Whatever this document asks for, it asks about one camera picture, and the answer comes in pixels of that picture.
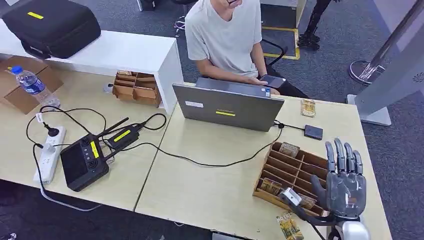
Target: robotic hand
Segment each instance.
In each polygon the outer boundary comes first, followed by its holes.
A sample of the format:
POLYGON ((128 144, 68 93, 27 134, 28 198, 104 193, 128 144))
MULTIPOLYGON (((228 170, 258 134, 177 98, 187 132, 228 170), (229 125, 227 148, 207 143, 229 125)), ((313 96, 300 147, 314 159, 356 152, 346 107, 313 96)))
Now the robotic hand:
POLYGON ((315 226, 331 226, 328 240, 333 240, 334 237, 338 237, 339 240, 369 240, 370 235, 359 218, 365 209, 367 191, 366 180, 362 175, 361 155, 358 151, 352 150, 351 145, 346 142, 344 144, 345 157, 342 142, 336 138, 334 143, 337 163, 335 163, 332 144, 328 141, 325 143, 328 158, 326 189, 321 186, 316 175, 311 176, 312 187, 318 197, 318 203, 324 210, 329 211, 328 216, 308 215, 299 206, 302 199, 291 188, 282 191, 279 197, 299 218, 309 222, 318 234, 320 233, 315 226))

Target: yellow label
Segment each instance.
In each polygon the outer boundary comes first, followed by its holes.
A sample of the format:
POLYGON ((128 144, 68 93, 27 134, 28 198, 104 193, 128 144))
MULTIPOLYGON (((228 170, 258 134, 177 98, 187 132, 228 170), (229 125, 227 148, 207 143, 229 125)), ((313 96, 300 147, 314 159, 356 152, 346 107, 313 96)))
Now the yellow label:
POLYGON ((215 113, 221 114, 221 115, 226 115, 226 116, 232 116, 232 117, 236 116, 234 113, 228 113, 228 112, 223 112, 223 111, 216 111, 215 113))
POLYGON ((128 135, 131 131, 130 130, 126 130, 124 133, 122 133, 121 135, 117 136, 113 141, 116 143, 118 142, 121 138, 125 137, 126 135, 128 135))
POLYGON ((36 18, 36 19, 43 19, 44 17, 41 15, 38 15, 37 13, 33 13, 32 11, 28 12, 28 15, 36 18))
POLYGON ((98 158, 99 153, 97 152, 96 144, 94 143, 94 141, 91 142, 91 149, 93 150, 94 158, 98 158))

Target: laptop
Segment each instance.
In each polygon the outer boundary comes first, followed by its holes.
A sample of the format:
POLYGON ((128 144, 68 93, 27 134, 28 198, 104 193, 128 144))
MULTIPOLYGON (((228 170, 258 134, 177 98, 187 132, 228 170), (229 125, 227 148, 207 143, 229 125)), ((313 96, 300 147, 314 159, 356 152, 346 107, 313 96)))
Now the laptop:
POLYGON ((269 87, 200 77, 196 86, 172 84, 186 119, 268 132, 284 100, 269 87))

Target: water bottle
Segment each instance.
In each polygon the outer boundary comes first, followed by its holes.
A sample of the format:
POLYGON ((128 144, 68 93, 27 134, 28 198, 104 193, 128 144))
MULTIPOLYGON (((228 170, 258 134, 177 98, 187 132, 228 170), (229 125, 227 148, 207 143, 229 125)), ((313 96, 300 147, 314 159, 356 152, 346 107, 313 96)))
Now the water bottle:
POLYGON ((46 85, 32 72, 14 66, 10 70, 16 77, 16 82, 42 105, 60 107, 59 99, 47 89, 46 85))

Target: smartphone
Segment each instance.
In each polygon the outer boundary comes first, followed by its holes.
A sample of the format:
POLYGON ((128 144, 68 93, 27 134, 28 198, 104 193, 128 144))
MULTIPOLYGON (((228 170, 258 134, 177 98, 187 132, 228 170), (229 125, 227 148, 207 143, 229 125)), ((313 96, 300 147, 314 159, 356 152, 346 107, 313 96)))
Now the smartphone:
POLYGON ((263 75, 260 78, 260 81, 268 82, 268 84, 265 85, 265 87, 278 89, 279 87, 281 87, 281 85, 283 85, 283 83, 286 81, 286 79, 266 74, 266 75, 263 75))

